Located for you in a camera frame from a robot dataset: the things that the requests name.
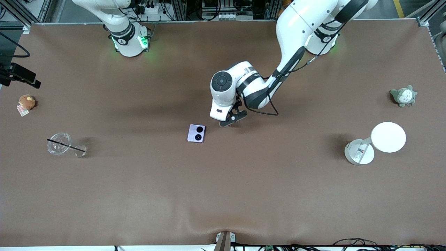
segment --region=green plush toy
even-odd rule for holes
[[[405,107],[406,104],[407,106],[412,106],[415,103],[415,96],[418,92],[412,91],[412,85],[408,85],[407,88],[401,88],[399,90],[393,89],[390,91],[390,94],[392,94],[400,107]]]

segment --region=white robotic arm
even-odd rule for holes
[[[111,34],[115,48],[126,57],[139,55],[149,47],[147,27],[119,12],[130,5],[130,0],[73,0],[97,16]]]
[[[339,29],[378,0],[294,0],[281,14],[276,34],[282,58],[273,74],[264,81],[249,62],[238,63],[214,74],[211,80],[210,116],[228,126],[244,117],[238,111],[240,96],[248,109],[266,106],[270,98],[302,59],[305,50],[324,54],[334,46]]]

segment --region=table surface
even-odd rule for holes
[[[40,89],[0,91],[0,246],[239,243],[444,243],[446,76],[415,20],[353,21],[336,47],[274,96],[280,116],[229,128],[209,117],[213,74],[280,61],[274,22],[160,24],[150,51],[125,58],[100,25],[33,26],[17,59]],[[413,85],[413,107],[389,90]],[[25,117],[17,100],[38,106]],[[399,152],[354,166],[345,145],[384,121]],[[203,144],[186,141],[206,125]],[[54,156],[69,133],[84,158]]]

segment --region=yellow floor line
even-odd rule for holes
[[[400,0],[393,0],[393,3],[395,4],[396,12],[398,13],[398,16],[400,18],[404,18],[403,9],[401,8]]]

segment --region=white lamp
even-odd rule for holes
[[[393,123],[383,122],[375,128],[367,139],[355,139],[345,147],[345,157],[354,165],[365,165],[372,162],[375,150],[372,144],[380,151],[392,153],[399,151],[406,143],[404,129]]]

